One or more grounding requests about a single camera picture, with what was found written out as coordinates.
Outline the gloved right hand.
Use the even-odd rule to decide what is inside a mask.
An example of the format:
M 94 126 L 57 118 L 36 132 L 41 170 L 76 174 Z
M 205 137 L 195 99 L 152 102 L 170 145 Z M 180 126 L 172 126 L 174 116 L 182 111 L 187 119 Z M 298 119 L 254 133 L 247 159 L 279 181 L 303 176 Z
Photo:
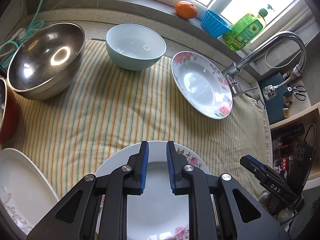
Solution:
M 285 224 L 294 216 L 294 211 L 288 209 L 276 196 L 264 190 L 258 198 L 260 205 L 279 223 Z

